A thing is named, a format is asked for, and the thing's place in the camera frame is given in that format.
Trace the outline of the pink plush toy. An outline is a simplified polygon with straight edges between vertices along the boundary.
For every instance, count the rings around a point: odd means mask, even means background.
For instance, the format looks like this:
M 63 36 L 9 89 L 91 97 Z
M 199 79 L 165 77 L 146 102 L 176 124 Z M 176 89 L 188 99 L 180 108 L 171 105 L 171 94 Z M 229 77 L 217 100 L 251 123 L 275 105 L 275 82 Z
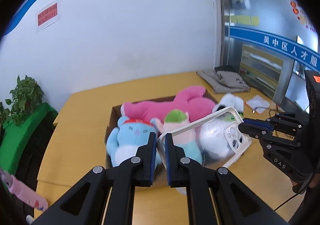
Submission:
M 172 110 L 180 110 L 189 114 L 189 121 L 194 122 L 213 112 L 217 105 L 203 86 L 187 87 L 173 99 L 144 100 L 140 102 L 125 102 L 120 107 L 122 117 L 150 122 L 153 118 L 163 121 Z

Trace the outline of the yellow sticky notes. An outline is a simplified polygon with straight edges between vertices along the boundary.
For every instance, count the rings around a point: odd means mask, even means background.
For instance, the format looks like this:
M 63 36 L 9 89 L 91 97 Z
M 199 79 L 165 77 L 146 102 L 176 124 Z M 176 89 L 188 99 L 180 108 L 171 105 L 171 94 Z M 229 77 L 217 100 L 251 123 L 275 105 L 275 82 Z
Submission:
M 231 23 L 238 23 L 243 25 L 259 26 L 258 16 L 246 16 L 246 15 L 230 15 L 229 20 Z

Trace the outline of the panda plush toy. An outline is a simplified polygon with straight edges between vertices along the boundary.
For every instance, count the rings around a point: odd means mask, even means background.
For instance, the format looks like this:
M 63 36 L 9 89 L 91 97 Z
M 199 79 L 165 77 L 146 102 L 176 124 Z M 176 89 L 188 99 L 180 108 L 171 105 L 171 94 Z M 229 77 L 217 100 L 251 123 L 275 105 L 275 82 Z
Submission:
M 238 114 L 223 112 L 200 126 L 199 147 L 204 165 L 231 161 L 244 152 L 246 138 L 238 130 L 238 124 L 244 115 L 244 101 L 239 96 L 227 93 L 213 108 L 213 112 L 226 107 L 234 108 Z

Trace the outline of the peach teal plush toy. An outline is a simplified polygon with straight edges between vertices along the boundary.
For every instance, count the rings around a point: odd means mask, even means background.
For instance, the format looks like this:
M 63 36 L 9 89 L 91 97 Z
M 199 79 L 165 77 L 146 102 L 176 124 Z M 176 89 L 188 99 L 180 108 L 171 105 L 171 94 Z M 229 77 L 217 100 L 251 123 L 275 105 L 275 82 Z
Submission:
M 194 128 L 183 130 L 190 124 L 189 113 L 179 109 L 173 109 L 165 117 L 164 120 L 152 118 L 151 123 L 155 125 L 156 130 L 160 134 L 158 138 L 158 149 L 160 160 L 165 165 L 165 138 L 167 133 L 172 133 L 172 140 L 175 146 L 179 146 L 184 150 L 186 157 L 202 164 L 202 153 L 196 141 L 196 131 Z

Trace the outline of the brown cardboard box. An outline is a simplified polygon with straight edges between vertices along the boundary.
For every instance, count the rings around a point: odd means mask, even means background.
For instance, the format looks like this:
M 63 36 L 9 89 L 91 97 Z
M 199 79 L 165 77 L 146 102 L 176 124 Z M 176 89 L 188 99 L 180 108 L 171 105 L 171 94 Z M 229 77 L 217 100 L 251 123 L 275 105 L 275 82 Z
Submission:
M 215 102 L 208 96 L 184 101 L 168 97 L 131 106 L 138 111 L 130 113 L 123 105 L 111 109 L 105 135 L 108 168 L 135 156 L 138 147 L 147 144 L 150 133 L 160 136 L 211 114 Z

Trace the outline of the red wall notice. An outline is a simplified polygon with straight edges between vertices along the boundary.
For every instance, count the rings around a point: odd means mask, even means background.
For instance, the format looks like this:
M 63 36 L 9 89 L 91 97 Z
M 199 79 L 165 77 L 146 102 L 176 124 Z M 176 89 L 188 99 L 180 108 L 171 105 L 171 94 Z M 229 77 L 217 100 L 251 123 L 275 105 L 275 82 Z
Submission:
M 38 11 L 37 19 L 37 31 L 41 31 L 50 25 L 56 23 L 61 18 L 60 5 L 58 1 L 54 1 L 40 11 Z

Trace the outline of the green potted plant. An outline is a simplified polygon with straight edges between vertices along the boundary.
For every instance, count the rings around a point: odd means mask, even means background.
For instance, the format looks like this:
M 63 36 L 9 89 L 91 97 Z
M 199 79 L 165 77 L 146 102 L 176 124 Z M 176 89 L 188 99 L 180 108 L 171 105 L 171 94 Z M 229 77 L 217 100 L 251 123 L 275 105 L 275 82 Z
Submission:
M 9 94 L 11 99 L 5 99 L 5 104 L 11 108 L 5 108 L 1 102 L 1 125 L 14 123 L 22 125 L 25 120 L 42 104 L 44 92 L 37 81 L 30 76 L 24 79 L 17 77 L 16 87 Z

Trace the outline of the green planter stand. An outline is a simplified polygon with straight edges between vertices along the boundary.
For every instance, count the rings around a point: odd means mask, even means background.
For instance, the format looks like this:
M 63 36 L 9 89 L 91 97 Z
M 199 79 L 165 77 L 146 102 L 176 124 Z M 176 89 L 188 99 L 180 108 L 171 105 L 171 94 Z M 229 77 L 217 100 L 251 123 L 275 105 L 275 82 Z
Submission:
M 5 123 L 4 136 L 1 141 L 1 168 L 10 174 L 16 170 L 22 153 L 34 131 L 44 120 L 52 127 L 58 112 L 48 103 L 39 105 L 21 126 L 13 122 Z

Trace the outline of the pink white bottle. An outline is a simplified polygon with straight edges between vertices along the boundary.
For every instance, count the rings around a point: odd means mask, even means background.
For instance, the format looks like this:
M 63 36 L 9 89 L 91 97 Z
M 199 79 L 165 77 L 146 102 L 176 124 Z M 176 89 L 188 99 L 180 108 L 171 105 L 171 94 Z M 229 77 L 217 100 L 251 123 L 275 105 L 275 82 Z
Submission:
M 1 181 L 7 186 L 8 191 L 23 203 L 40 211 L 48 209 L 49 205 L 44 197 L 3 169 L 1 169 Z

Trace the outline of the grey folded cloth bag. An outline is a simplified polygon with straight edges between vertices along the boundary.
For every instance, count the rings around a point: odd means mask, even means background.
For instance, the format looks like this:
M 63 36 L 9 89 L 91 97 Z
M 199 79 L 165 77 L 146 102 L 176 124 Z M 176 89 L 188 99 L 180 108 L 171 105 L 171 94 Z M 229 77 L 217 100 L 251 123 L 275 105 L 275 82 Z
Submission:
M 213 89 L 214 93 L 241 93 L 249 92 L 251 88 L 235 71 L 206 69 L 196 72 Z

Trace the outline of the light blue plush toy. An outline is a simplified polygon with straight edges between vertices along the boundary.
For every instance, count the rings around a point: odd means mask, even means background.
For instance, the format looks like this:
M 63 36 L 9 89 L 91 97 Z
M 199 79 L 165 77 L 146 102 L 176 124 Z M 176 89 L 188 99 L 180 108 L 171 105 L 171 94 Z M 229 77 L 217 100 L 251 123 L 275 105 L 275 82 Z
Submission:
M 135 156 L 138 148 L 148 143 L 151 132 L 158 134 L 155 125 L 151 122 L 126 116 L 120 117 L 118 126 L 111 131 L 106 141 L 106 151 L 112 167 Z

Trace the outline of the clear white phone case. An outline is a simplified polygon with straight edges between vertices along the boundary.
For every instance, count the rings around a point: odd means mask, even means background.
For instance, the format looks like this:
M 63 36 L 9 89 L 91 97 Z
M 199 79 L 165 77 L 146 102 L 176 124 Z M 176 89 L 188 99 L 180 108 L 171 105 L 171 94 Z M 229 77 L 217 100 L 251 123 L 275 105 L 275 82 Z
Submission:
M 171 111 L 163 121 L 156 120 L 160 136 L 157 149 L 165 163 L 165 136 L 172 135 L 174 145 L 184 150 L 186 157 L 205 167 L 229 168 L 250 147 L 252 140 L 242 134 L 238 125 L 242 117 L 232 107 L 225 107 L 191 122 L 188 112 Z

